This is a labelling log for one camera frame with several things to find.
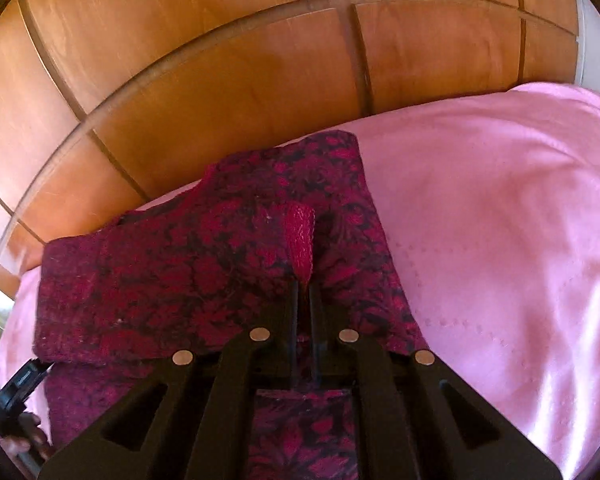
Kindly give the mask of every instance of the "folded clothing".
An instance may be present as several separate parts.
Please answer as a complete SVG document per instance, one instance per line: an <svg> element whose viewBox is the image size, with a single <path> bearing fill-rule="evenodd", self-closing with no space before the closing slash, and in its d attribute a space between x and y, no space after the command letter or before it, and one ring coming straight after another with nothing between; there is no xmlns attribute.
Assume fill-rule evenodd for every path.
<svg viewBox="0 0 600 480"><path fill-rule="evenodd" d="M49 243L34 348L56 362L45 384L56 446L145 376L151 360L220 349L264 304L282 305L293 278L317 283L326 304L346 307L352 327L386 348L426 345L366 188L357 140L347 132L237 153L170 202ZM258 402L250 478L270 478L280 467L304 478L318 462L331 464L333 478L356 471L350 423L342 422L350 416L347 392L276 399L276 417L290 423L261 424L270 403ZM302 420L314 416L322 425L285 412L298 406L305 406ZM330 417L341 423L330 426ZM276 450L290 438L297 445L281 464Z"/></svg>

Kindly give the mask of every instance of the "pink bedsheet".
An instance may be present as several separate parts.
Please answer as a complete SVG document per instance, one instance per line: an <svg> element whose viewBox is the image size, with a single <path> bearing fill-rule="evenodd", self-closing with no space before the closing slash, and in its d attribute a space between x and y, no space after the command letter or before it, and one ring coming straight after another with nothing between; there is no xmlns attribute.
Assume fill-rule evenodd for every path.
<svg viewBox="0 0 600 480"><path fill-rule="evenodd" d="M341 129L430 346L573 478L600 444L600 96L527 84ZM22 280L1 383L32 355L39 282Z"/></svg>

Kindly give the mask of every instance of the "folded garment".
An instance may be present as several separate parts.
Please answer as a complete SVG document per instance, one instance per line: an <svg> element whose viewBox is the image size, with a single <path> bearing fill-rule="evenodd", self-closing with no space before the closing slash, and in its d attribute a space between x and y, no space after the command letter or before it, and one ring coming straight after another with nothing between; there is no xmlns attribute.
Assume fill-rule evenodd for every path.
<svg viewBox="0 0 600 480"><path fill-rule="evenodd" d="M49 243L34 346L57 363L45 385L54 443L74 438L151 360L220 349L264 304L282 305L293 278L317 283L326 304L348 308L352 327L386 348L425 345L347 132L229 156L170 202ZM357 470L347 392L271 395L256 402L250 478ZM272 412L289 423L263 423Z"/></svg>

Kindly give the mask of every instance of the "pinched fabric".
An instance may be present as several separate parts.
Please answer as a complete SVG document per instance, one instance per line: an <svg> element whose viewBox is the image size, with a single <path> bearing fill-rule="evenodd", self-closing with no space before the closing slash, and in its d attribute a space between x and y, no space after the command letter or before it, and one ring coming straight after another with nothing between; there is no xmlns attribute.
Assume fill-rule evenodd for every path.
<svg viewBox="0 0 600 480"><path fill-rule="evenodd" d="M261 307L282 307L293 278L317 283L325 304L345 306L352 327L387 349L426 345L347 132L228 156L163 205L49 243L34 346L56 363L46 381L54 443L153 360L217 351ZM248 478L355 478L351 406L349 392L259 392Z"/></svg>

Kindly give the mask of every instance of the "dark red floral fabric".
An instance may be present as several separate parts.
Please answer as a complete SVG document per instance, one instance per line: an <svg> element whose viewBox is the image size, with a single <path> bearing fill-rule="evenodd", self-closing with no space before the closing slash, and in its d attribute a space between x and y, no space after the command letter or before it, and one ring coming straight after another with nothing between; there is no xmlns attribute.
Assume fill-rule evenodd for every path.
<svg viewBox="0 0 600 480"><path fill-rule="evenodd" d="M56 362L54 442L79 434L152 360L221 349L264 304L282 305L293 277L317 282L388 349L425 345L347 132L228 156L166 204L49 243L34 346ZM353 442L348 392L260 392L249 478L355 478Z"/></svg>

